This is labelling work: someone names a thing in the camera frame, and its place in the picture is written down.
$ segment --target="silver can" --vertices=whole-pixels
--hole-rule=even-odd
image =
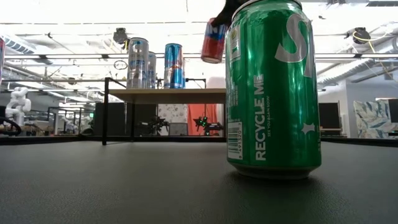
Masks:
[[[147,88],[148,54],[148,40],[140,37],[130,39],[127,88]]]
[[[149,52],[148,55],[148,88],[156,88],[156,54]]]

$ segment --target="shelf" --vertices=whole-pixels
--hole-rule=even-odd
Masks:
[[[224,88],[207,89],[128,89],[109,90],[109,94],[135,104],[225,103]]]

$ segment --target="white logo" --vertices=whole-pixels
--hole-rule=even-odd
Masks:
[[[282,46],[280,43],[278,45],[278,49],[275,54],[275,58],[277,60],[280,60],[281,62],[287,62],[287,63],[294,63],[294,62],[301,62],[302,60],[307,57],[307,61],[305,63],[305,68],[304,68],[304,76],[312,78],[313,75],[313,68],[314,68],[314,57],[313,57],[313,37],[310,35],[310,32],[308,31],[308,46],[307,43],[305,42],[304,36],[301,33],[299,29],[299,22],[304,22],[305,25],[307,26],[307,30],[310,27],[310,21],[307,18],[303,18],[301,15],[295,13],[292,14],[288,19],[286,23],[286,29],[287,33],[289,34],[290,38],[293,40],[294,45],[296,46],[296,52],[295,53],[289,53],[285,48]]]

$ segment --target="red can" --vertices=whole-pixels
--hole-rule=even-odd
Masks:
[[[211,18],[206,27],[205,40],[201,49],[201,59],[208,63],[220,63],[223,60],[226,25],[213,27]]]

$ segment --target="barcode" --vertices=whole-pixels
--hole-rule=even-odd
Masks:
[[[228,157],[231,159],[243,159],[243,133],[242,122],[228,123],[227,148]]]

